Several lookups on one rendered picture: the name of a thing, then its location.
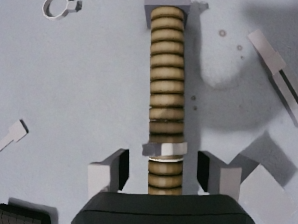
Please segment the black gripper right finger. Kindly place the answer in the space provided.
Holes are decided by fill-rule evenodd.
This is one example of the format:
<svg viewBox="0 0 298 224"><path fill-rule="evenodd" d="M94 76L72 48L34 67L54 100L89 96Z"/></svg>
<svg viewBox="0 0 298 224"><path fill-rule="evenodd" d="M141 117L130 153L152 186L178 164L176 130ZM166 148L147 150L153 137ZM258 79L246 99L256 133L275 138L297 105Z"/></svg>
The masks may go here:
<svg viewBox="0 0 298 224"><path fill-rule="evenodd" d="M228 165L209 151L198 151L197 180L209 195L229 195L239 203L242 168Z"/></svg>

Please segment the grey metal clamp band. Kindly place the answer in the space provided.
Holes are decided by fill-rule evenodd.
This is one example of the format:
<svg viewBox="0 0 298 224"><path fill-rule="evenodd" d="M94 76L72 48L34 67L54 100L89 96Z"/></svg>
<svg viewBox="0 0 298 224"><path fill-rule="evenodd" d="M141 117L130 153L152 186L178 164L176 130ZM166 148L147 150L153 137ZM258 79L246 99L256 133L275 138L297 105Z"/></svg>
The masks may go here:
<svg viewBox="0 0 298 224"><path fill-rule="evenodd" d="M47 10L47 6L49 5L49 3L51 2L52 0L46 0L43 4L43 14L48 18L50 19L51 21L58 21L62 18L64 18L69 12L72 12L72 13L78 13L78 9L79 9L79 3L77 1L70 1L70 0L67 0L67 6L66 6L66 9L58 16L56 17L48 17L47 16L47 13L46 13L46 10Z"/></svg>
<svg viewBox="0 0 298 224"><path fill-rule="evenodd" d="M157 156L174 156L187 153L187 142L185 143L151 143L142 144L142 156L157 157Z"/></svg>

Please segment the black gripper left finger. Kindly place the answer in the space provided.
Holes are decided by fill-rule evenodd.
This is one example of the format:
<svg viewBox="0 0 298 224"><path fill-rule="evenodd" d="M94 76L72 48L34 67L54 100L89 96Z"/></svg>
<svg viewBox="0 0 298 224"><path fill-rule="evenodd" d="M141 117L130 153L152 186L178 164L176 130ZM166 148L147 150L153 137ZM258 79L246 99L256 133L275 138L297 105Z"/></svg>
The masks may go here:
<svg viewBox="0 0 298 224"><path fill-rule="evenodd" d="M118 149L102 162L88 164L88 201L101 192L122 191L129 178L130 149Z"/></svg>

